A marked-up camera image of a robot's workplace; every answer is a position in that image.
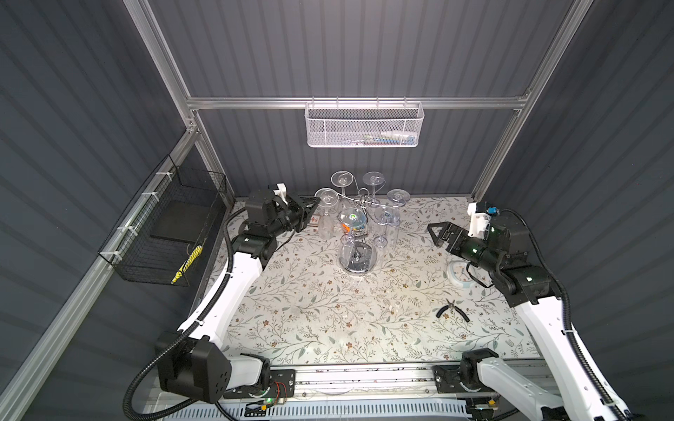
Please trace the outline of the clear champagne flute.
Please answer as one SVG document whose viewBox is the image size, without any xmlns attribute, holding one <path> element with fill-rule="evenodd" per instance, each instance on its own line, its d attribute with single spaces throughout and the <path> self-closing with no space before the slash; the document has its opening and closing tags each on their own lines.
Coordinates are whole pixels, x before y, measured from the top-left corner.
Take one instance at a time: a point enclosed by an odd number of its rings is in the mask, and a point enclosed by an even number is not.
<svg viewBox="0 0 674 421">
<path fill-rule="evenodd" d="M 337 216 L 343 235 L 341 244 L 352 246 L 358 240 L 364 240 L 368 234 L 368 217 L 360 207 L 342 209 Z"/>
<path fill-rule="evenodd" d="M 319 211 L 321 212 L 318 233 L 323 240 L 328 241 L 333 238 L 335 232 L 335 221 L 331 216 L 331 211 L 338 205 L 339 195 L 331 188 L 322 188 L 316 191 L 314 196 L 319 199 Z"/>
</svg>

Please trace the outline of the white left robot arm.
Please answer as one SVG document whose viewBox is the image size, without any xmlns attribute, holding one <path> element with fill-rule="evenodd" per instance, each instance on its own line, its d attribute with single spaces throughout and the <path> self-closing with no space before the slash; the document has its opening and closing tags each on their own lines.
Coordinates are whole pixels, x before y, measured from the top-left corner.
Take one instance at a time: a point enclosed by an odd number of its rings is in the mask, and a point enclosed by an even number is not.
<svg viewBox="0 0 674 421">
<path fill-rule="evenodd" d="M 223 234 L 226 268 L 186 321 L 159 338 L 156 357 L 129 384 L 122 400 L 128 419 L 163 419 L 193 403 L 219 405 L 233 389 L 260 393 L 270 387 L 269 359 L 254 354 L 226 355 L 227 328 L 277 252 L 278 236 L 303 231 L 318 207 L 319 198 L 289 193 L 282 183 L 249 196 L 242 208 L 247 215 L 243 230 L 235 238 Z M 152 371 L 157 371 L 162 390 L 183 396 L 184 401 L 159 412 L 137 412 L 134 394 Z"/>
</svg>

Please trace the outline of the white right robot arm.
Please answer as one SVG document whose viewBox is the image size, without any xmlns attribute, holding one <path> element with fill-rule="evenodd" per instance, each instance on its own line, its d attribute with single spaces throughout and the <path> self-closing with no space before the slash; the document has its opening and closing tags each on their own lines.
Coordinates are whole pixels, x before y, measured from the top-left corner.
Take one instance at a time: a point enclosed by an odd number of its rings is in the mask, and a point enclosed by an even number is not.
<svg viewBox="0 0 674 421">
<path fill-rule="evenodd" d="M 633 419 L 582 342 L 568 291 L 545 262 L 525 219 L 489 203 L 472 203 L 469 214 L 467 229 L 449 221 L 429 224 L 433 243 L 489 275 L 524 322 L 559 392 L 530 382 L 489 348 L 463 353 L 462 386 L 493 390 L 529 420 Z"/>
</svg>

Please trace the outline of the silver wine glass rack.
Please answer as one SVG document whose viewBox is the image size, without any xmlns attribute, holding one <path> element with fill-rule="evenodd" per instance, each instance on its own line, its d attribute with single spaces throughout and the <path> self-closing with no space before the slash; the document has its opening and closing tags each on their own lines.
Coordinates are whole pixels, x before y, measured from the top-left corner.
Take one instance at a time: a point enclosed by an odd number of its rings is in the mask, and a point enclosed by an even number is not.
<svg viewBox="0 0 674 421">
<path fill-rule="evenodd" d="M 342 209 L 349 207 L 362 208 L 368 217 L 368 234 L 364 240 L 358 240 L 352 246 L 343 246 L 340 239 L 340 250 L 338 256 L 338 263 L 341 268 L 349 275 L 366 275 L 372 272 L 377 264 L 383 259 L 387 258 L 395 249 L 398 240 L 393 243 L 393 247 L 388 252 L 378 251 L 373 244 L 371 213 L 377 207 L 390 205 L 382 205 L 379 203 L 370 203 L 369 192 L 366 188 L 361 188 L 358 191 L 358 198 L 348 199 L 348 204 L 344 205 Z"/>
</svg>

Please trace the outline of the white round tape roll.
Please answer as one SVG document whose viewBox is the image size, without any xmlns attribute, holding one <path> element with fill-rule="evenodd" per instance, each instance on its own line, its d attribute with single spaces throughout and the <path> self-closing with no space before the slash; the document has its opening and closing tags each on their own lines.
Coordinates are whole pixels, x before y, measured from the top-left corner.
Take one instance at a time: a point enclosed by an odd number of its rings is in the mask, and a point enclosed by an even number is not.
<svg viewBox="0 0 674 421">
<path fill-rule="evenodd" d="M 451 280 L 454 286 L 461 289 L 468 289 L 475 284 L 467 272 L 467 265 L 467 262 L 458 260 L 448 263 L 447 274 L 449 280 Z"/>
</svg>

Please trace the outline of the clear flute back left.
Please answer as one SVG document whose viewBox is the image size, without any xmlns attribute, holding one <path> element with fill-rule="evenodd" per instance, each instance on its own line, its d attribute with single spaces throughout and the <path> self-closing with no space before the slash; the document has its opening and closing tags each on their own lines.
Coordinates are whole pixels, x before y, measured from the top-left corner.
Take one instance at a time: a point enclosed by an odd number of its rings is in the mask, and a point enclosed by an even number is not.
<svg viewBox="0 0 674 421">
<path fill-rule="evenodd" d="M 347 170 L 338 170 L 331 175 L 331 183 L 340 189 L 342 196 L 347 196 L 346 189 L 354 183 L 354 175 Z"/>
</svg>

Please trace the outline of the black pliers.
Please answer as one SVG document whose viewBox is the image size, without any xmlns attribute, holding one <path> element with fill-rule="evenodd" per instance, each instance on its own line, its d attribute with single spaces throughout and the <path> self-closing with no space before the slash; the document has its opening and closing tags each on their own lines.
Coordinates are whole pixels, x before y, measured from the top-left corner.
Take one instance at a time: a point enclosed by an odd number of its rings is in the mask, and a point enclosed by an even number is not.
<svg viewBox="0 0 674 421">
<path fill-rule="evenodd" d="M 435 317 L 440 319 L 447 312 L 454 312 L 458 314 L 466 323 L 470 323 L 470 318 L 467 313 L 457 307 L 453 301 L 449 301 L 448 299 L 447 303 L 436 312 Z"/>
</svg>

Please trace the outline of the clear flute back right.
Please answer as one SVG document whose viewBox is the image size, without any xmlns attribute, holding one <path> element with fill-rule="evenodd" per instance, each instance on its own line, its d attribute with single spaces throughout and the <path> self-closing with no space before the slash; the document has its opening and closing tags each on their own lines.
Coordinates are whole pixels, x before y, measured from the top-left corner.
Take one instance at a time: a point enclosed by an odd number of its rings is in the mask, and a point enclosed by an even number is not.
<svg viewBox="0 0 674 421">
<path fill-rule="evenodd" d="M 385 185 L 384 175 L 378 171 L 370 171 L 363 176 L 363 183 L 368 188 L 370 203 L 378 205 L 377 193 Z"/>
</svg>

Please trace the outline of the items in white basket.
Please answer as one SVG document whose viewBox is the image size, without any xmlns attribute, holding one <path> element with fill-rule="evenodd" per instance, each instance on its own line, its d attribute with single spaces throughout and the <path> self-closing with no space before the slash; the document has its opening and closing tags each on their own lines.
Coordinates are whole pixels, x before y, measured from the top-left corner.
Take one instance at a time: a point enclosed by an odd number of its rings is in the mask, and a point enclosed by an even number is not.
<svg viewBox="0 0 674 421">
<path fill-rule="evenodd" d="M 418 135 L 416 132 L 409 131 L 388 131 L 379 133 L 357 133 L 349 142 L 353 145 L 374 145 L 374 146 L 409 146 L 415 147 L 418 144 Z"/>
</svg>

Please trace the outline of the yellow black striped item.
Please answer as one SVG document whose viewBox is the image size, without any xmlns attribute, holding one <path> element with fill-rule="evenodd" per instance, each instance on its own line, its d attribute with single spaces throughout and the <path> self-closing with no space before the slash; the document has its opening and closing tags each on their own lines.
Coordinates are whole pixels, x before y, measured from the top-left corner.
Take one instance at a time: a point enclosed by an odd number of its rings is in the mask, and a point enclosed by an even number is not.
<svg viewBox="0 0 674 421">
<path fill-rule="evenodd" d="M 177 270 L 175 273 L 173 279 L 171 280 L 171 284 L 176 284 L 182 277 L 185 276 L 191 265 L 199 258 L 199 256 L 203 253 L 204 247 L 202 245 L 198 245 L 194 248 L 194 250 L 191 252 L 189 257 L 184 261 L 184 263 L 181 265 L 181 267 Z"/>
</svg>

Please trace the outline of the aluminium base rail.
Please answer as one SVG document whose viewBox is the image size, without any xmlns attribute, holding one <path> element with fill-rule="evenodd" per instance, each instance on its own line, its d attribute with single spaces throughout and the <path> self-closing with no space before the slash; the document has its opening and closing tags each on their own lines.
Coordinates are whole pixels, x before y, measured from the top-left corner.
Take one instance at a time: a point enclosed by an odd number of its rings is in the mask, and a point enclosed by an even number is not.
<svg viewBox="0 0 674 421">
<path fill-rule="evenodd" d="M 505 362 L 533 384 L 550 392 L 558 392 L 553 376 L 542 359 L 508 360 Z M 358 363 L 335 365 L 272 366 L 272 371 L 294 370 L 295 400 L 322 398 L 387 398 L 439 395 L 435 366 L 448 371 L 458 369 L 459 361 L 422 361 L 397 363 Z M 149 392 L 147 407 L 178 403 L 181 396 L 164 392 L 155 381 Z"/>
</svg>

